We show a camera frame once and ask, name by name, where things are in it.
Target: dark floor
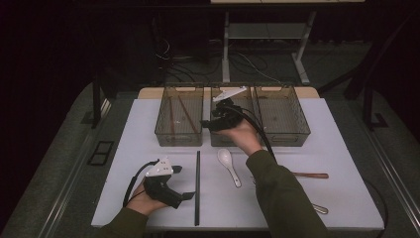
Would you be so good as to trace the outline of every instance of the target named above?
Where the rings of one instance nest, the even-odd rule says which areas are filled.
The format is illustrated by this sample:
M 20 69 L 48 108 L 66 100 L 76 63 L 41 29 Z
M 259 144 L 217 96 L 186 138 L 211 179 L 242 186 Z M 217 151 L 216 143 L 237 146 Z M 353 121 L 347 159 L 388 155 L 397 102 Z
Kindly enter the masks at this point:
M 211 44 L 215 51 L 208 63 L 195 61 L 187 53 L 177 53 L 166 81 L 221 81 L 220 43 Z M 351 70 L 364 58 L 369 47 L 364 43 L 308 45 L 303 63 L 310 86 L 319 88 Z M 290 58 L 295 48 L 294 44 L 282 41 L 263 47 L 233 42 L 230 47 L 231 81 L 273 81 L 274 78 L 300 85 Z M 367 130 L 361 120 L 362 98 L 346 100 L 343 96 L 346 86 L 347 82 L 342 83 L 321 97 L 326 98 L 377 208 L 387 219 L 382 237 L 419 237 L 418 225 L 414 226 L 412 222 L 416 215 L 419 217 L 418 210 L 413 212 L 413 218 L 410 207 L 407 208 L 407 203 L 410 204 L 407 197 L 420 200 L 420 145 L 379 94 L 374 96 L 373 112 L 380 113 L 388 127 L 377 128 L 374 132 Z M 104 106 L 103 119 L 92 130 L 88 124 L 92 111 L 91 85 L 81 92 L 2 237 L 91 237 L 95 233 L 96 228 L 91 227 L 90 222 L 96 201 L 136 97 L 135 91 L 120 92 Z M 115 143 L 108 163 L 104 167 L 85 165 L 99 141 Z M 394 167 L 398 179 L 390 177 L 389 174 L 393 173 L 383 168 L 384 159 Z M 365 238 L 378 234 L 378 231 L 331 231 L 331 237 Z M 166 232 L 159 235 L 269 237 L 266 232 Z

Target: hand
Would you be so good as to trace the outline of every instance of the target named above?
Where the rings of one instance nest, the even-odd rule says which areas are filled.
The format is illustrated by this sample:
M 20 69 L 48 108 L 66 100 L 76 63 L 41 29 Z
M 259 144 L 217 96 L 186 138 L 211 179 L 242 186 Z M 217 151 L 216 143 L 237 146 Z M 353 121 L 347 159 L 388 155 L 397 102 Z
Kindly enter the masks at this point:
M 143 186 L 144 181 L 143 179 L 140 185 L 134 190 L 132 198 L 126 207 L 149 216 L 152 212 L 167 207 L 167 205 L 148 196 Z
M 235 128 L 215 133 L 229 137 L 247 156 L 263 149 L 257 138 L 256 129 L 245 119 Z

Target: spoon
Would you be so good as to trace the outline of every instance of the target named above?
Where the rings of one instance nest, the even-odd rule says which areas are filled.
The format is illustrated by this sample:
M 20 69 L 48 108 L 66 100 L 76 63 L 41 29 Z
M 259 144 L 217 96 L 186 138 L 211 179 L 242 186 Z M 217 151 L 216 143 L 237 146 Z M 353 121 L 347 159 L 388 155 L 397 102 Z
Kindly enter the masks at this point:
M 235 186 L 240 187 L 241 181 L 235 173 L 231 153 L 227 149 L 220 149 L 217 153 L 217 158 L 219 159 L 219 162 L 231 173 Z
M 312 203 L 312 206 L 319 213 L 321 213 L 321 214 L 328 214 L 328 209 L 326 207 L 323 207 L 323 206 L 320 206 L 320 205 L 316 205 L 316 204 L 313 204 L 313 203 Z

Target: clear plastic bin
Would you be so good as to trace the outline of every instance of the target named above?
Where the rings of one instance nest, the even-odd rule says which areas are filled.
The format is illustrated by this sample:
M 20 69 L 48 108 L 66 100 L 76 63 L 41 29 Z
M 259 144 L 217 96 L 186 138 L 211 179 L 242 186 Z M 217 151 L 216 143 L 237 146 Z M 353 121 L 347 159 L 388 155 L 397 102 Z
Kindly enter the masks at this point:
M 255 111 L 254 111 L 254 103 L 253 103 L 253 96 L 251 94 L 251 88 L 253 87 L 251 84 L 247 82 L 220 82 L 220 83 L 212 83 L 211 84 L 211 98 L 218 96 L 224 90 L 230 90 L 233 88 L 239 88 L 245 86 L 247 89 L 239 94 L 236 94 L 231 97 L 232 101 L 235 105 L 241 106 L 244 110 L 244 113 L 248 114 L 250 117 L 254 118 Z M 214 102 L 211 100 L 210 110 L 213 111 L 216 109 L 216 104 L 218 102 Z M 210 120 L 214 120 L 216 117 L 210 113 Z M 226 136 L 218 135 L 212 132 L 210 134 L 211 139 L 211 146 L 213 147 L 236 147 L 236 145 Z
M 167 83 L 155 127 L 162 147 L 200 147 L 203 83 Z
M 301 147 L 311 131 L 291 85 L 255 86 L 253 98 L 273 147 Z

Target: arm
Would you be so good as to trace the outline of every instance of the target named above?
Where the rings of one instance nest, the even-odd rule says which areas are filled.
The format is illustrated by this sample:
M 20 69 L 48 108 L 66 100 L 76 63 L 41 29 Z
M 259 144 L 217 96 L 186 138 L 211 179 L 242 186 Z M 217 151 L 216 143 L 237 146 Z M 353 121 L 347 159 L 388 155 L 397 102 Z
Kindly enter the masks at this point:
M 135 189 L 130 202 L 107 225 L 101 227 L 95 238 L 139 238 L 146 230 L 148 216 L 166 204 L 151 199 L 143 182 Z
M 223 130 L 248 156 L 257 199 L 272 237 L 327 237 L 327 229 L 296 177 L 263 150 L 254 128 L 244 120 Z

